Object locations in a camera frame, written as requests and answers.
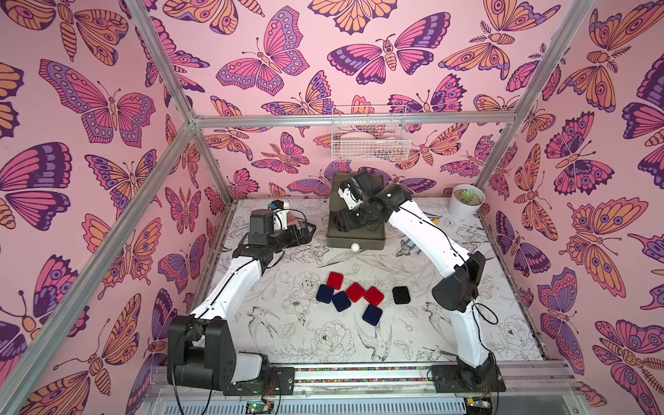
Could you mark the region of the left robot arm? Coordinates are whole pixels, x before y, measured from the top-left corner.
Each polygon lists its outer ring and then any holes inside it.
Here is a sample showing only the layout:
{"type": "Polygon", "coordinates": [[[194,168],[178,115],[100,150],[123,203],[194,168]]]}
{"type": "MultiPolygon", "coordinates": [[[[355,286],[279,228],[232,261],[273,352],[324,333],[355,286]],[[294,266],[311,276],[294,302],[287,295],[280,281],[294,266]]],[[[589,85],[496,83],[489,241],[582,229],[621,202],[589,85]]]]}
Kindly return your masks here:
{"type": "Polygon", "coordinates": [[[233,250],[218,285],[188,316],[170,323],[167,380],[172,387],[228,395],[266,394],[276,387],[278,375],[271,373],[268,358],[239,351],[229,322],[276,254],[313,240],[316,225],[305,214],[290,221],[289,214],[287,207],[276,206],[252,211],[249,231],[233,250]]]}

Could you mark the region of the black brooch box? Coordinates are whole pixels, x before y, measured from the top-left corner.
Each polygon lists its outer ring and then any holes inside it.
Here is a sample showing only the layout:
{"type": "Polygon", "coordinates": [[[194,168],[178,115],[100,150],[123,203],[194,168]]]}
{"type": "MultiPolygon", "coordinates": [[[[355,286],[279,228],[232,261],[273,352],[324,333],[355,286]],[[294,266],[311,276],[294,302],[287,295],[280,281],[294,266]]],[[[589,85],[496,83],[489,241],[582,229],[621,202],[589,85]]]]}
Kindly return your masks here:
{"type": "Polygon", "coordinates": [[[406,286],[396,286],[392,289],[394,303],[404,305],[411,303],[410,291],[406,286]]]}

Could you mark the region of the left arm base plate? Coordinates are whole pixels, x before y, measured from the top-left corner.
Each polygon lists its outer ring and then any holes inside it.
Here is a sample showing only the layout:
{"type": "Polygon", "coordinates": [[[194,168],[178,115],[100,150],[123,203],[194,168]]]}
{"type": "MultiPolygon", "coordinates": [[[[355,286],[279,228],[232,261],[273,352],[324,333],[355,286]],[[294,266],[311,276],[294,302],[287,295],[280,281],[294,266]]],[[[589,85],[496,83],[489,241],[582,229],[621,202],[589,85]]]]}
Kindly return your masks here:
{"type": "Polygon", "coordinates": [[[290,396],[295,387],[294,367],[269,367],[255,380],[239,381],[231,384],[224,396],[290,396]]]}

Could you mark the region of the three-tier drawer cabinet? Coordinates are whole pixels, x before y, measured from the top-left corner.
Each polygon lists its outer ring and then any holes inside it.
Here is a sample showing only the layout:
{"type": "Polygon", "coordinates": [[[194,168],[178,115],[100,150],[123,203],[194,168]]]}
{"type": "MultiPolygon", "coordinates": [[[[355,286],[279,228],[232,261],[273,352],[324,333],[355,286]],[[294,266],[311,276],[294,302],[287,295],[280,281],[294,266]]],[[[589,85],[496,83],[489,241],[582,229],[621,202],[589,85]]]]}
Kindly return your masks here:
{"type": "Polygon", "coordinates": [[[386,245],[385,225],[377,221],[370,224],[361,212],[361,206],[351,202],[348,207],[346,200],[339,191],[343,184],[351,179],[351,173],[336,173],[333,177],[333,188],[330,195],[330,214],[326,233],[327,247],[381,251],[386,245]]]}

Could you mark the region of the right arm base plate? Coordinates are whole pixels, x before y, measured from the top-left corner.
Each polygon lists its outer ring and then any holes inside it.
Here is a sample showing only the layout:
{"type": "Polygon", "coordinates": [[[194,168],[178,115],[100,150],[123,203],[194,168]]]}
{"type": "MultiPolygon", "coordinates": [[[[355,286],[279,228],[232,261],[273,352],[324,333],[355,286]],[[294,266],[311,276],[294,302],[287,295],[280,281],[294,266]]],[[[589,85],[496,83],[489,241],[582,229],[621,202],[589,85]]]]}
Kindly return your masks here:
{"type": "Polygon", "coordinates": [[[463,362],[433,365],[430,377],[439,394],[483,394],[507,391],[499,368],[490,361],[478,368],[472,368],[463,362]]]}

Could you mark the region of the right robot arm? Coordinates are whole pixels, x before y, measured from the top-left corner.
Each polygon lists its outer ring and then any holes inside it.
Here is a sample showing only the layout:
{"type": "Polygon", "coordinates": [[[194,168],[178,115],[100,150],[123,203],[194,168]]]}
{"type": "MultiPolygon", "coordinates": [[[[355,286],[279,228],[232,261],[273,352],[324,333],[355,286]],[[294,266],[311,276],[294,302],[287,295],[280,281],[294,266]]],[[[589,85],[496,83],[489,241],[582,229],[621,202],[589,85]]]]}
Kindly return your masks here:
{"type": "Polygon", "coordinates": [[[447,236],[399,184],[385,187],[366,172],[342,179],[337,195],[345,208],[335,217],[341,232],[379,228],[390,224],[414,242],[435,266],[442,279],[432,288],[432,297],[449,311],[458,341],[458,378],[466,390],[485,388],[497,378],[496,358],[482,341],[476,305],[478,287],[486,264],[485,256],[470,252],[447,236]]]}

